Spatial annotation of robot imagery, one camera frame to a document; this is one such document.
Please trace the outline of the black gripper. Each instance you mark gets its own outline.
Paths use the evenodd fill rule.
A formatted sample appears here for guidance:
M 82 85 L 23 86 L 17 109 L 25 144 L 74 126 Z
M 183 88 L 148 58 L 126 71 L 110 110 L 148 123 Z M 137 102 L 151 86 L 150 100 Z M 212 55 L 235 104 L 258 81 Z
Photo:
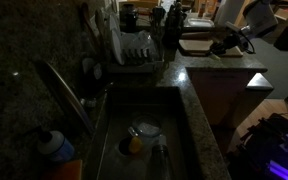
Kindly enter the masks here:
M 214 39 L 209 51 L 215 55 L 225 54 L 227 50 L 239 45 L 240 37 L 236 34 L 226 36 L 224 39 Z

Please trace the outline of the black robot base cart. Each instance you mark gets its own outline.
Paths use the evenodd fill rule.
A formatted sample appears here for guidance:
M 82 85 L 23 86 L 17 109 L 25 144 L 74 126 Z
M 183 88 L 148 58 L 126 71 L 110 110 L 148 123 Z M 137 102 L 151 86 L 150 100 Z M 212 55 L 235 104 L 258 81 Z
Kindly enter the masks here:
M 276 113 L 249 127 L 236 150 L 227 154 L 232 180 L 283 180 L 270 172 L 269 163 L 288 170 L 287 134 L 288 119 Z

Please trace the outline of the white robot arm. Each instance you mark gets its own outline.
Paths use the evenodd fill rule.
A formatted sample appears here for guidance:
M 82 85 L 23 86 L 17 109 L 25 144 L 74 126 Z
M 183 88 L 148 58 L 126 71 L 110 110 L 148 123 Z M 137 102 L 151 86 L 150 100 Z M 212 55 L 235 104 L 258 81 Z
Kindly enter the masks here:
M 208 51 L 209 54 L 222 55 L 228 49 L 238 46 L 241 51 L 254 54 L 255 48 L 251 39 L 261 38 L 273 32 L 278 20 L 275 17 L 271 4 L 280 0 L 253 0 L 247 4 L 242 12 L 246 25 L 238 27 L 230 20 L 220 23 L 225 28 L 225 38 L 214 42 Z

